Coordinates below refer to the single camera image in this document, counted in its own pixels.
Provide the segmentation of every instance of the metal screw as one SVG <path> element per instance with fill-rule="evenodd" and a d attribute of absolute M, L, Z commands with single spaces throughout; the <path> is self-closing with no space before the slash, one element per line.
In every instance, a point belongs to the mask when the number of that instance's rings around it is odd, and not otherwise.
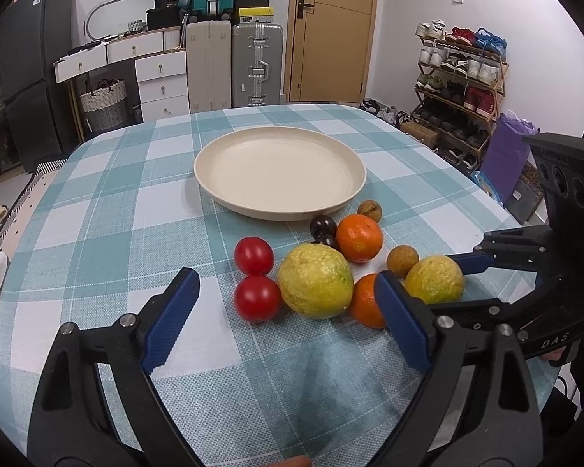
<path fill-rule="evenodd" d="M 454 326 L 454 320 L 449 316 L 439 316 L 437 318 L 437 324 L 441 328 L 452 328 Z"/>
<path fill-rule="evenodd" d="M 68 321 L 67 323 L 63 323 L 60 326 L 59 331 L 63 334 L 63 335 L 69 335 L 70 333 L 73 332 L 73 329 L 75 329 L 76 324 L 72 323 L 71 321 Z"/>
<path fill-rule="evenodd" d="M 119 318 L 121 326 L 133 326 L 136 323 L 136 316 L 134 314 L 124 314 Z"/>
<path fill-rule="evenodd" d="M 510 335 L 512 335 L 512 328 L 510 325 L 507 325 L 506 323 L 498 325 L 498 331 L 505 337 L 509 337 Z"/>

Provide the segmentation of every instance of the checkered tablecloth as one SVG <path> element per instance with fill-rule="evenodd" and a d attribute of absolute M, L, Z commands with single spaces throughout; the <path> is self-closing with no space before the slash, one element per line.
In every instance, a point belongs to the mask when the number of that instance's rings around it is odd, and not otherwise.
<path fill-rule="evenodd" d="M 23 451 L 39 374 L 61 323 L 106 326 L 136 313 L 183 267 L 201 297 L 153 380 L 179 430 L 206 465 L 258 466 L 307 454 L 317 466 L 364 465 L 396 425 L 420 382 L 387 331 L 347 316 L 307 320 L 290 311 L 251 326 L 234 311 L 242 275 L 231 260 L 257 235 L 277 265 L 311 239 L 307 222 L 246 218 L 199 188 L 195 155 L 225 133 L 294 126 L 353 148 L 368 182 L 339 221 L 372 198 L 383 208 L 385 246 L 355 278 L 384 269 L 389 250 L 421 257 L 471 250 L 488 230 L 517 223 L 429 149 L 350 107 L 279 105 L 139 124 L 82 145 L 40 201 L 0 296 L 0 427 Z M 490 269 L 467 278 L 464 299 L 511 300 L 532 274 Z M 555 371 L 533 360 L 539 405 Z M 110 371 L 104 389 L 124 442 L 137 446 Z"/>

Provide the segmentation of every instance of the plate rim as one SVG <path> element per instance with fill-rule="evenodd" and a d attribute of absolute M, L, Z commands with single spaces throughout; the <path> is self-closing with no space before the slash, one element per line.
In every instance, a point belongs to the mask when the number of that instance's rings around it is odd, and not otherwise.
<path fill-rule="evenodd" d="M 320 135 L 322 138 L 325 138 L 326 140 L 332 140 L 338 146 L 342 146 L 342 147 L 346 148 L 348 151 L 352 152 L 352 155 L 354 157 L 356 157 L 357 160 L 359 161 L 359 164 L 361 165 L 361 167 L 363 168 L 363 171 L 364 171 L 364 177 L 363 177 L 363 181 L 361 182 L 361 185 L 359 186 L 359 188 L 357 188 L 357 190 L 354 193 L 348 195 L 346 197 L 346 199 L 343 199 L 341 202 L 338 202 L 336 204 L 326 205 L 324 207 L 320 207 L 319 209 L 310 209 L 310 210 L 294 211 L 294 212 L 260 210 L 260 209 L 256 209 L 255 207 L 247 207 L 244 205 L 235 204 L 233 202 L 230 202 L 229 200 L 225 200 L 224 198 L 221 198 L 219 195 L 213 193 L 213 191 L 210 190 L 210 188 L 205 186 L 204 182 L 199 178 L 199 174 L 197 173 L 197 163 L 198 163 L 199 157 L 201 156 L 202 152 L 205 149 L 207 149 L 209 146 L 212 146 L 216 141 L 219 141 L 220 139 L 224 139 L 226 137 L 229 137 L 229 135 L 233 135 L 234 133 L 237 133 L 237 132 L 239 133 L 239 132 L 244 132 L 244 131 L 249 131 L 249 130 L 257 130 L 257 129 L 300 130 L 302 132 L 317 133 L 318 135 Z M 273 126 L 251 126 L 251 127 L 243 128 L 241 130 L 232 130 L 231 132 L 226 133 L 225 135 L 221 135 L 219 137 L 216 137 L 212 142 L 208 142 L 208 144 L 206 144 L 204 147 L 202 147 L 201 150 L 195 156 L 195 161 L 193 163 L 192 169 L 193 169 L 193 172 L 195 174 L 195 178 L 197 179 L 197 182 L 199 183 L 199 186 L 202 187 L 206 191 L 206 193 L 208 193 L 212 198 L 214 198 L 216 201 L 218 201 L 218 203 L 224 202 L 224 204 L 233 205 L 234 207 L 237 207 L 238 209 L 242 209 L 244 211 L 251 211 L 251 212 L 255 212 L 255 213 L 265 213 L 265 214 L 271 214 L 271 215 L 276 215 L 276 216 L 290 216 L 290 215 L 301 216 L 301 215 L 306 215 L 306 214 L 312 214 L 315 212 L 332 212 L 334 207 L 343 206 L 343 205 L 346 205 L 348 202 L 350 202 L 354 197 L 356 197 L 359 194 L 359 192 L 364 188 L 364 186 L 368 182 L 368 169 L 366 169 L 366 165 L 365 165 L 365 163 L 363 163 L 361 156 L 359 156 L 359 154 L 353 148 L 351 148 L 350 146 L 347 146 L 345 143 L 332 137 L 331 135 L 327 135 L 325 133 L 322 133 L 319 130 L 309 130 L 307 128 L 299 128 L 296 126 L 274 126 L 274 125 Z"/>

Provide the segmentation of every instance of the red cherry tomato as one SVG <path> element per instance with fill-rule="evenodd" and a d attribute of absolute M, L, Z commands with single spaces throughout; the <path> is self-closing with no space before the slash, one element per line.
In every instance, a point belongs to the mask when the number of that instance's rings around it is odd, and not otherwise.
<path fill-rule="evenodd" d="M 259 237 L 245 237 L 234 251 L 234 261 L 243 274 L 268 274 L 274 265 L 274 253 L 268 242 Z"/>
<path fill-rule="evenodd" d="M 281 292 L 268 277 L 245 277 L 234 292 L 234 305 L 238 315 L 249 323 L 272 320 L 281 306 Z"/>

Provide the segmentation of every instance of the wooden door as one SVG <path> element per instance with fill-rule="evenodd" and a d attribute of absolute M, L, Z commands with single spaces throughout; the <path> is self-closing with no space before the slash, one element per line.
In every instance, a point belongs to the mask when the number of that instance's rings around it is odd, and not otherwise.
<path fill-rule="evenodd" d="M 359 102 L 373 4 L 374 0 L 296 0 L 290 101 Z"/>

